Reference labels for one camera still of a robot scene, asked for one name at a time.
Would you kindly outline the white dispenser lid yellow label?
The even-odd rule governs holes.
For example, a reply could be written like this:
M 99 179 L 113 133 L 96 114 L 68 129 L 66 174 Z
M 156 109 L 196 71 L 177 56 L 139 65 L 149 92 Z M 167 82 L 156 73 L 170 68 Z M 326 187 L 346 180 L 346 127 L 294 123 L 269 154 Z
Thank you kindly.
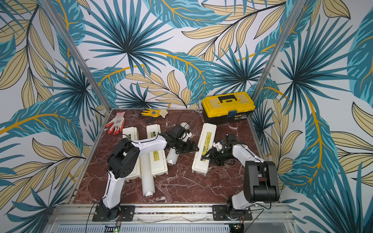
M 198 143 L 199 151 L 195 153 L 195 157 L 191 167 L 192 172 L 196 172 L 206 176 L 209 168 L 209 160 L 201 158 L 212 148 L 216 129 L 217 125 L 204 123 Z

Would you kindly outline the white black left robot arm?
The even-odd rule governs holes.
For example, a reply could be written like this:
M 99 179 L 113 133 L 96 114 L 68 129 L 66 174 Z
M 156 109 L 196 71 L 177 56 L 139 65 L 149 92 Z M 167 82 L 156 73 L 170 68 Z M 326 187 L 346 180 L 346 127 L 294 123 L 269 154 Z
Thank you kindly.
M 169 148 L 175 149 L 179 154 L 198 151 L 199 148 L 196 142 L 191 140 L 192 133 L 186 125 L 185 122 L 176 124 L 171 131 L 151 139 L 122 139 L 108 159 L 109 180 L 101 206 L 108 210 L 119 206 L 124 180 L 134 170 L 139 157 Z

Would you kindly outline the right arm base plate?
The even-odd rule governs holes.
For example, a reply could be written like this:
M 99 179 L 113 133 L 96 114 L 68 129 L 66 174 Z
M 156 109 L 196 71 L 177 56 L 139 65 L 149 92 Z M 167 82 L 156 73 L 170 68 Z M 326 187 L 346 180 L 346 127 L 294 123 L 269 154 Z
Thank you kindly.
M 227 205 L 212 206 L 213 219 L 215 221 L 236 221 L 236 220 L 252 220 L 250 210 L 237 210 Z

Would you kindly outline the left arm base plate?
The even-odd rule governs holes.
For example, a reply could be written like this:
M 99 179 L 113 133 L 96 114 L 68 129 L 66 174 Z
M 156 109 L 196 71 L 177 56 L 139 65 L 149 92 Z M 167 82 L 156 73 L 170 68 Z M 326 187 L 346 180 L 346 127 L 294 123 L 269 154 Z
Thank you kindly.
M 135 213 L 134 205 L 117 205 L 112 209 L 108 209 L 104 204 L 100 204 L 95 209 L 93 222 L 107 221 L 124 221 L 130 222 L 133 220 Z

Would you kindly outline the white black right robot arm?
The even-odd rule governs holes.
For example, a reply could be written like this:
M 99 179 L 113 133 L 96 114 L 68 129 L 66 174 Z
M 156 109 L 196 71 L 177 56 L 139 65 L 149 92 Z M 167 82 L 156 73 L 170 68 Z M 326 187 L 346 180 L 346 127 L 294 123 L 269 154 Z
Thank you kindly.
M 231 196 L 226 211 L 241 211 L 258 203 L 279 201 L 280 191 L 277 167 L 272 161 L 265 161 L 249 147 L 237 141 L 233 134 L 227 134 L 225 141 L 213 143 L 211 149 L 200 160 L 209 160 L 222 166 L 229 159 L 237 159 L 244 167 L 243 190 Z

